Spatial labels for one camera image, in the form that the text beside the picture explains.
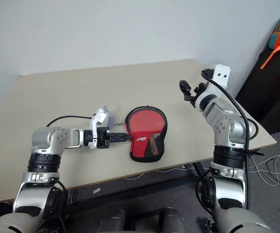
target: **table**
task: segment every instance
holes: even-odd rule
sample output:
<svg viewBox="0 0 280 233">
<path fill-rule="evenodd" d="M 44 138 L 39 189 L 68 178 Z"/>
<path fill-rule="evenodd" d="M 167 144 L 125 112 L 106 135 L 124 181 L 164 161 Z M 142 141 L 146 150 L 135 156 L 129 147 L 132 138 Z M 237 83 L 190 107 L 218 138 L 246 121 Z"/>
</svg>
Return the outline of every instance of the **table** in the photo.
<svg viewBox="0 0 280 233">
<path fill-rule="evenodd" d="M 20 76 L 0 103 L 0 201 L 15 197 L 31 152 L 31 135 L 63 115 L 91 116 L 104 105 L 116 122 L 124 122 L 135 107 L 161 109 L 168 120 L 165 153 L 155 163 L 138 163 L 129 157 L 130 142 L 109 149 L 65 150 L 60 181 L 66 187 L 105 182 L 147 171 L 206 160 L 213 153 L 213 131 L 188 102 L 179 81 L 197 86 L 204 80 L 193 59 L 152 64 L 101 67 Z M 83 119 L 62 119 L 56 126 L 88 128 Z M 259 125 L 250 149 L 276 141 Z M 125 132 L 117 126 L 113 132 Z"/>
</svg>

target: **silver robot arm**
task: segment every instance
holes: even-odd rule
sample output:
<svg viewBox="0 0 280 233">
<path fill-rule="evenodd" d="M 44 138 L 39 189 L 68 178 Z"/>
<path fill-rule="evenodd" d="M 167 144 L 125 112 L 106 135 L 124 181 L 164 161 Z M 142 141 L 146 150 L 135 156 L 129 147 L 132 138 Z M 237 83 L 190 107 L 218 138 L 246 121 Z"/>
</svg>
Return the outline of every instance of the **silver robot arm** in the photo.
<svg viewBox="0 0 280 233">
<path fill-rule="evenodd" d="M 212 80 L 227 87 L 230 68 L 217 65 L 208 70 Z M 201 202 L 211 209 L 213 219 L 208 223 L 212 232 L 220 233 L 272 233 L 272 230 L 253 212 L 245 209 L 245 123 L 237 111 L 224 99 L 222 92 L 212 83 L 201 83 L 191 96 L 191 87 L 180 81 L 184 100 L 200 112 L 214 131 L 212 176 L 201 180 Z M 249 136 L 252 136 L 249 122 Z"/>
<path fill-rule="evenodd" d="M 0 217 L 0 233 L 36 233 L 41 224 L 61 214 L 59 165 L 64 149 L 90 147 L 108 148 L 109 142 L 128 140 L 125 133 L 109 133 L 105 123 L 108 113 L 98 109 L 90 121 L 90 129 L 41 127 L 32 135 L 32 151 L 27 171 L 14 201 L 13 213 Z"/>
</svg>

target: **gray floor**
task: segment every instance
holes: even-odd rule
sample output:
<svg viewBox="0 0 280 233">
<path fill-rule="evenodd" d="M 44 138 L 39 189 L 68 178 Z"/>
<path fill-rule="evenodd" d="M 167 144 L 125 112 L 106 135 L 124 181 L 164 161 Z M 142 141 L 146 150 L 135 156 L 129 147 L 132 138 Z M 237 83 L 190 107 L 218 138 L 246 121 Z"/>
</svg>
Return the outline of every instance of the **gray floor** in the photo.
<svg viewBox="0 0 280 233">
<path fill-rule="evenodd" d="M 264 153 L 265 156 L 254 156 L 256 162 L 262 161 L 273 155 L 280 154 L 280 132 L 274 134 L 273 137 L 278 143 L 273 147 L 260 150 L 260 152 Z M 208 164 L 209 161 L 203 162 L 204 167 L 208 167 Z M 96 196 L 102 196 L 132 187 L 155 183 L 157 181 L 186 176 L 188 174 L 196 173 L 194 170 L 175 170 L 168 173 L 151 172 L 133 181 L 120 179 L 107 183 L 96 184 L 81 188 L 80 199 L 83 200 Z M 250 177 L 251 210 L 257 213 L 275 232 L 280 233 L 280 187 L 271 187 L 266 185 L 261 181 L 257 173 L 251 174 Z M 93 194 L 93 190 L 98 187 L 101 191 L 97 194 Z M 103 218 L 111 216 L 121 209 L 128 213 L 136 214 L 167 206 L 174 207 L 181 213 L 185 219 L 187 232 L 204 232 L 199 222 L 201 222 L 203 218 L 208 217 L 208 214 L 197 202 L 194 185 L 182 186 L 131 200 L 119 201 L 108 206 L 77 213 L 74 215 L 76 219 L 76 226 L 73 230 L 77 233 L 93 233 L 97 230 L 97 227 Z M 157 220 L 157 217 L 152 217 L 139 221 L 136 223 L 136 228 L 137 230 L 156 231 L 158 225 Z"/>
</svg>

